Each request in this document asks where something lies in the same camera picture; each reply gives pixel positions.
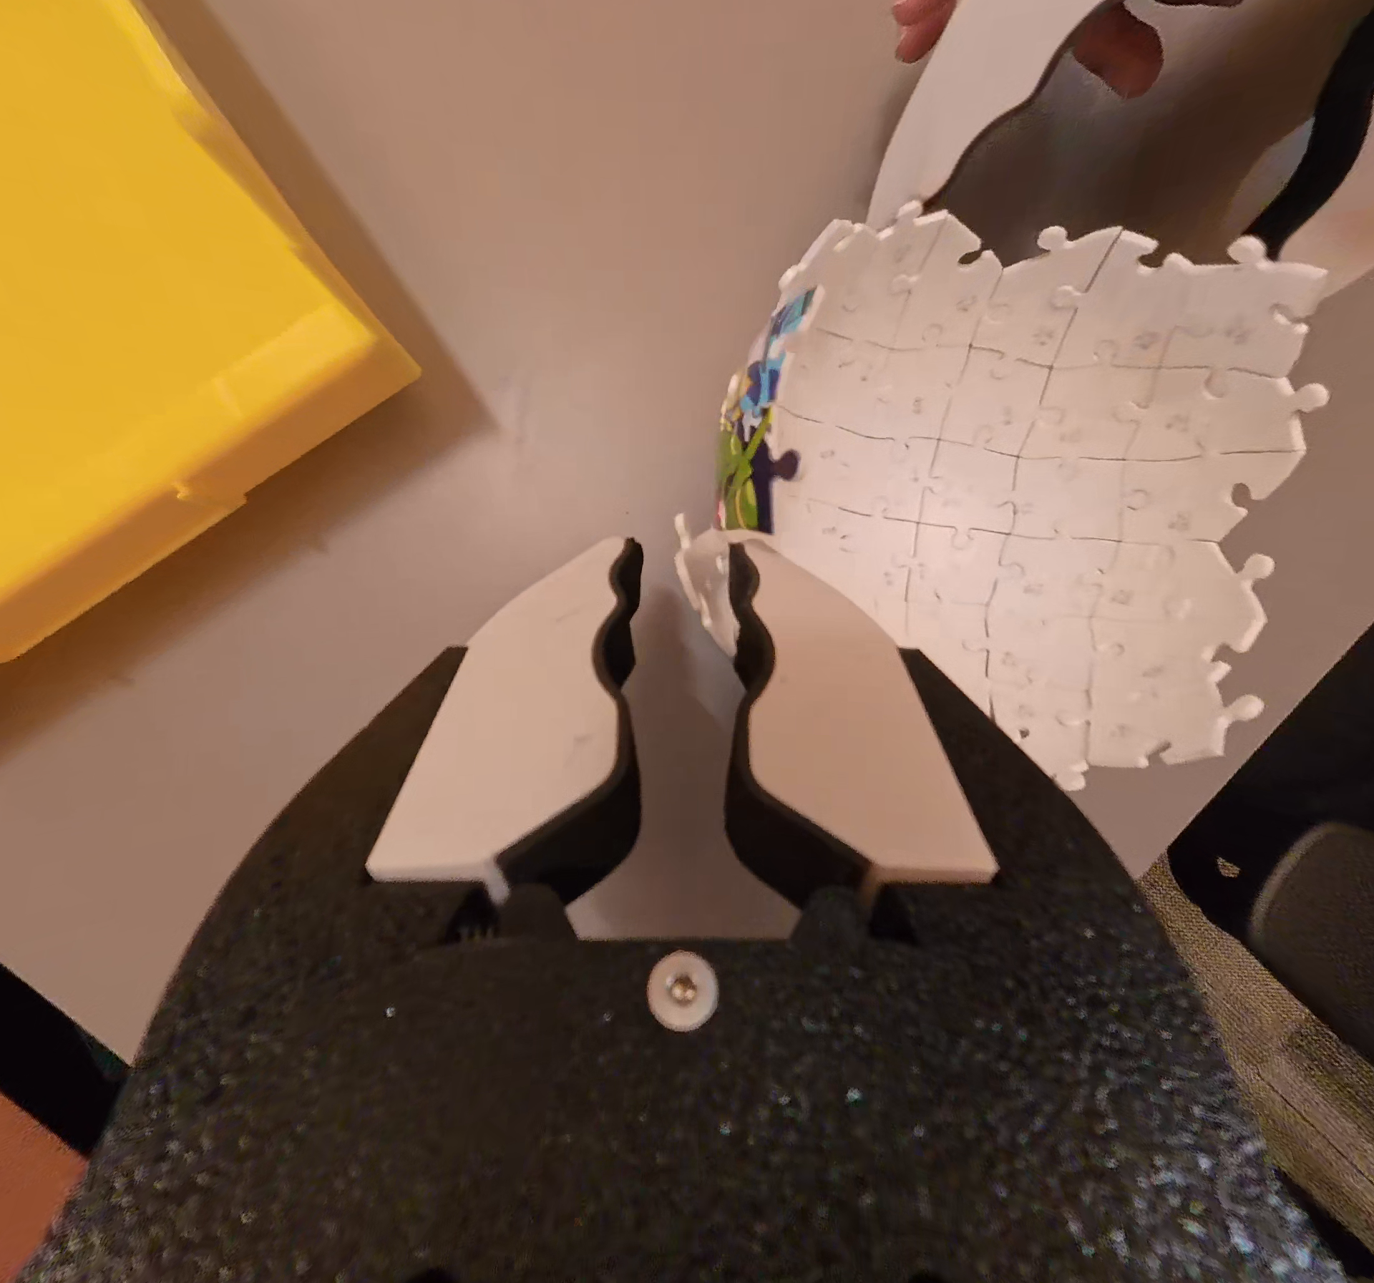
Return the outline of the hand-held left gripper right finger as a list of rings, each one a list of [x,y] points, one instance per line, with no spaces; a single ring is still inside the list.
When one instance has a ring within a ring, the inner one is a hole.
[[[825,891],[870,912],[889,887],[987,885],[990,845],[897,644],[761,540],[730,552],[743,698],[726,835],[795,910]]]

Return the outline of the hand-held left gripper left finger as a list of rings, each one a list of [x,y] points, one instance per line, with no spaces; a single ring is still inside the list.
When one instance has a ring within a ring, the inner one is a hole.
[[[611,537],[477,631],[372,847],[372,881],[477,884],[497,904],[532,884],[571,903],[627,858],[642,571],[642,548]]]

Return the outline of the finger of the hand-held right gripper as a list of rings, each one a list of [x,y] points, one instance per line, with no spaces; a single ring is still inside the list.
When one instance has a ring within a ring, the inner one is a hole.
[[[868,227],[911,203],[929,209],[968,151],[1039,91],[1079,26],[1117,2],[958,0],[879,166]]]
[[[1372,23],[1349,35],[1316,99],[1285,186],[1246,227],[1273,262],[1326,274],[1325,295],[1372,268]]]

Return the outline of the single jigsaw puzzle piece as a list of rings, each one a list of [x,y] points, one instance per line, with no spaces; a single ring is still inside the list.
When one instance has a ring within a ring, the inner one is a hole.
[[[731,554],[758,534],[709,528],[694,536],[682,514],[675,515],[675,534],[675,570],[684,598],[714,644],[734,661],[739,656],[740,613],[734,609],[737,585],[731,585]]]

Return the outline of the colourful cartoon puzzle ball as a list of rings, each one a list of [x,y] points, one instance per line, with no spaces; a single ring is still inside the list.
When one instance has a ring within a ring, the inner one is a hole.
[[[920,652],[1060,787],[1224,754],[1265,613],[1222,542],[1305,454],[1326,274],[1121,228],[1001,262],[946,212],[834,221],[720,409],[711,528],[751,530]]]

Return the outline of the grey fabric chair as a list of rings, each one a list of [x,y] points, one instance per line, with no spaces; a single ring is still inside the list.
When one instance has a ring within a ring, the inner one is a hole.
[[[1249,857],[1176,842],[1140,884],[1268,1163],[1371,1279],[1371,832],[1314,824]]]

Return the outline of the yellow plastic bin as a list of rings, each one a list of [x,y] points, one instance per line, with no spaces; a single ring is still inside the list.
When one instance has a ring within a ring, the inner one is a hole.
[[[421,377],[140,0],[1,0],[1,656]]]

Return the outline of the brown wooden cabinet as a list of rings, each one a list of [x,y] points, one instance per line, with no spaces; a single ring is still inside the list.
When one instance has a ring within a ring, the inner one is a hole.
[[[86,1172],[86,1160],[1,1096],[1,1281],[19,1275]]]

